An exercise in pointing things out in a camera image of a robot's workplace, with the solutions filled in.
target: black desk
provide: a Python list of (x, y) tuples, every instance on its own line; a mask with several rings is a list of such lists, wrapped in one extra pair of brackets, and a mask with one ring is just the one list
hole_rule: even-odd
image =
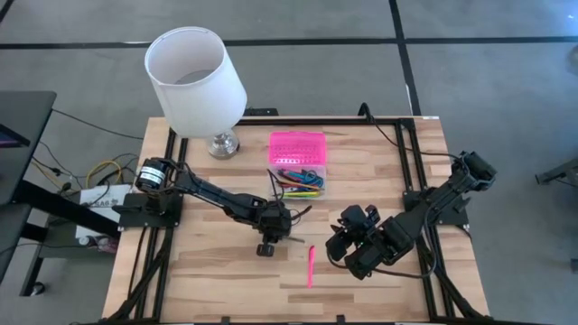
[[(116, 222), (23, 180), (55, 98), (56, 94), (50, 91), (0, 91), (2, 124), (30, 141), (27, 147), (0, 149), (0, 251), (15, 246), (20, 237), (44, 242), (48, 228), (26, 222), (31, 207), (120, 238)], [(13, 253), (11, 250), (0, 255), (0, 282)], [(41, 265), (42, 258), (36, 255), (21, 295), (30, 295)]]

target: lamp base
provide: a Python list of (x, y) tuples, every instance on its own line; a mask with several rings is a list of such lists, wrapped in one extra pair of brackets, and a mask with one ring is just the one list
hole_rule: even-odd
[(229, 159), (240, 149), (240, 143), (233, 130), (228, 130), (220, 135), (207, 139), (209, 153), (216, 159)]

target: marker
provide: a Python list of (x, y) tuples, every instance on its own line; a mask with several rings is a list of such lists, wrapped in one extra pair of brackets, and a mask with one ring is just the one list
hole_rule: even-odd
[(307, 288), (313, 288), (313, 264), (315, 263), (315, 246), (309, 247), (309, 273), (307, 274)]

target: yellow cable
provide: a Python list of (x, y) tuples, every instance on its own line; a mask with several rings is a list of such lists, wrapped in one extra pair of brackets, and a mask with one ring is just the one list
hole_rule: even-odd
[(98, 165), (94, 166), (90, 172), (87, 174), (87, 180), (85, 183), (86, 188), (89, 188), (90, 185), (90, 177), (92, 176), (92, 173), (94, 173), (94, 171), (100, 167), (100, 166), (108, 166), (109, 164), (115, 165), (117, 170), (118, 170), (118, 175), (117, 175), (117, 180), (115, 181), (115, 183), (118, 183), (118, 181), (120, 181), (120, 176), (122, 175), (123, 169), (120, 168), (120, 165), (115, 162), (115, 161), (104, 161), (104, 162), (100, 162)]

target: floor tile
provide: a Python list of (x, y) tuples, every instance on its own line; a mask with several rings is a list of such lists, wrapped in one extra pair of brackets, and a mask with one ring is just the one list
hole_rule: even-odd
[(395, 35), (386, 0), (17, 0), (0, 42), (151, 42), (183, 26), (223, 39)]
[(406, 37), (578, 35), (574, 0), (398, 0)]

